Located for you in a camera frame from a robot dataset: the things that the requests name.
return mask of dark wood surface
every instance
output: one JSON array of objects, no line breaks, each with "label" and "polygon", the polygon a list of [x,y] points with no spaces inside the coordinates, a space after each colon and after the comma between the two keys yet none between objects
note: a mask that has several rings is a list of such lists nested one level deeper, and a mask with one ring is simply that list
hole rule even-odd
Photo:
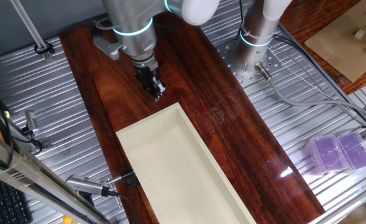
[{"label": "dark wood surface", "polygon": [[[162,14],[155,23],[171,20]],[[157,29],[155,55],[168,85],[157,103],[134,79],[130,58],[111,60],[93,45],[90,28],[60,39],[113,176],[130,167],[115,132],[179,102],[257,223],[307,223],[324,213],[199,28]],[[287,169],[293,172],[281,177]],[[117,188],[132,200],[138,223],[157,223],[141,187]]]},{"label": "dark wood surface", "polygon": [[366,73],[352,83],[311,49],[305,47],[304,42],[358,2],[359,0],[293,0],[281,19],[282,25],[348,95],[366,86]]}]

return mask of keyboard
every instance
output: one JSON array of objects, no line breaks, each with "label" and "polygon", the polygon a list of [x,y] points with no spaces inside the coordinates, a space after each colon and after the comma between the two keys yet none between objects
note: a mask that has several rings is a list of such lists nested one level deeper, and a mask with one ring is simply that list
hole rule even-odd
[{"label": "keyboard", "polygon": [[26,224],[31,220],[24,194],[0,180],[0,224]]}]

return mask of purple plastic box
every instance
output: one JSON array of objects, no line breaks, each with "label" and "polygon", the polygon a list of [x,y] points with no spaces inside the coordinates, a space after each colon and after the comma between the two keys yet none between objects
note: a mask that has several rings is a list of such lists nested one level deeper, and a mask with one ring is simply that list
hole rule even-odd
[{"label": "purple plastic box", "polygon": [[343,155],[351,170],[366,166],[366,144],[358,133],[349,133],[337,138]]},{"label": "purple plastic box", "polygon": [[349,166],[334,135],[312,138],[305,150],[314,157],[315,174],[344,170]]}]

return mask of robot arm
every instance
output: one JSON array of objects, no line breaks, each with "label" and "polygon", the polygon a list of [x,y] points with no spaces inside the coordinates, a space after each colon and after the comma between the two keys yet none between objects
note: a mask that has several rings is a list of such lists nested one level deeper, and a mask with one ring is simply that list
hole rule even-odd
[{"label": "robot arm", "polygon": [[212,17],[219,0],[103,0],[103,4],[118,43],[107,43],[98,32],[92,36],[94,44],[114,60],[119,58],[119,49],[129,55],[135,78],[158,101],[167,87],[160,81],[153,54],[157,38],[152,17],[169,11],[191,25],[201,25]]}]

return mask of metal bracket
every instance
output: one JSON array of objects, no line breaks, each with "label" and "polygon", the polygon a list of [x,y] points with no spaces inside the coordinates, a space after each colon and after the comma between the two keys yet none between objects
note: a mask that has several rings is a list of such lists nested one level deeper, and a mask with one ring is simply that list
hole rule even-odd
[{"label": "metal bracket", "polygon": [[122,48],[124,45],[120,42],[116,42],[114,44],[108,42],[103,37],[103,31],[97,29],[96,27],[93,28],[91,33],[91,38],[95,46],[98,47],[104,54],[108,55],[108,57],[112,58],[113,60],[119,59],[119,49]]}]

